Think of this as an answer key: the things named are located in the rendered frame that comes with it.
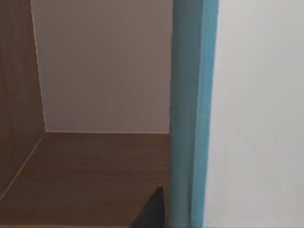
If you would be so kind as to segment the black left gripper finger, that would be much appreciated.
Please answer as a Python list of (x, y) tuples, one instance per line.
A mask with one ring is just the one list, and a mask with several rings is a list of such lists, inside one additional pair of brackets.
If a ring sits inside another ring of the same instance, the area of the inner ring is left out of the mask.
[(162, 187), (157, 187), (129, 228), (165, 228), (165, 205)]

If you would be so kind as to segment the blue book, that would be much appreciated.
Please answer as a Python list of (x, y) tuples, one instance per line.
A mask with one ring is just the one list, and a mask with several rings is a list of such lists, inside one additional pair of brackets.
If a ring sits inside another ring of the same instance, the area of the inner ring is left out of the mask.
[(203, 228), (219, 0), (173, 0), (169, 228)]

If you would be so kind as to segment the wooden open shelf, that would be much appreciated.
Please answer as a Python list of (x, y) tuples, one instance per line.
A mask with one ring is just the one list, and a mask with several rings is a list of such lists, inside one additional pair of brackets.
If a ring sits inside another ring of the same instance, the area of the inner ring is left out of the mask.
[(167, 193), (171, 0), (0, 0), (0, 226), (128, 226)]

